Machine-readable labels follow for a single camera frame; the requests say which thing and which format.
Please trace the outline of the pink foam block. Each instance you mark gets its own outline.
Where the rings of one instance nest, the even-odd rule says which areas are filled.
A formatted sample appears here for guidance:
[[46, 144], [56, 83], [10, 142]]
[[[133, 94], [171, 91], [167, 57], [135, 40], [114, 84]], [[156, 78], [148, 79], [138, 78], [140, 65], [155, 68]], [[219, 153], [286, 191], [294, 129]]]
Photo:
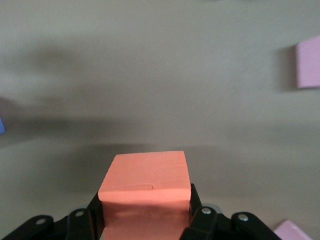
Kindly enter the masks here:
[[297, 87], [320, 88], [320, 35], [298, 43], [295, 50]]
[[314, 240], [291, 220], [283, 220], [273, 232], [281, 240]]

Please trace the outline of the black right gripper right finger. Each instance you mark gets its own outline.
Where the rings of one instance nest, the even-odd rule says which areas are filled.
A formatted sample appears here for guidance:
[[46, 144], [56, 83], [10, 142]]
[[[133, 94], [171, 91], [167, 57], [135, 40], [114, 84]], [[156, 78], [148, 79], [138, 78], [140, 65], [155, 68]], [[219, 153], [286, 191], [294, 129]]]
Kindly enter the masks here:
[[281, 240], [264, 222], [250, 212], [236, 212], [231, 218], [204, 206], [196, 186], [191, 184], [189, 225], [179, 240]]

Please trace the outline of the orange foam block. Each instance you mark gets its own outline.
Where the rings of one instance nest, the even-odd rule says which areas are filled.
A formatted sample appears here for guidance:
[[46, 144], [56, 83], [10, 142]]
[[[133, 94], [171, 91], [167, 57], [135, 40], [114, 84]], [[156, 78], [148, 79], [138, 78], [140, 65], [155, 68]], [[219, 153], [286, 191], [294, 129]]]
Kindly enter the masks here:
[[191, 183], [183, 151], [118, 154], [98, 190], [104, 240], [179, 240]]

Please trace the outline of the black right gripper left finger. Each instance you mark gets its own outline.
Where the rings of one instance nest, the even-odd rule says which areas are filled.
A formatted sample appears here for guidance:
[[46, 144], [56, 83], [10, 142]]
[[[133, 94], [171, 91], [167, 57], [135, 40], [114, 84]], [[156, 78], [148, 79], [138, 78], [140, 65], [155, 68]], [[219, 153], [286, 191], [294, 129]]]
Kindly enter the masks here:
[[85, 208], [58, 221], [50, 215], [36, 215], [1, 240], [100, 240], [102, 235], [103, 208], [96, 194]]

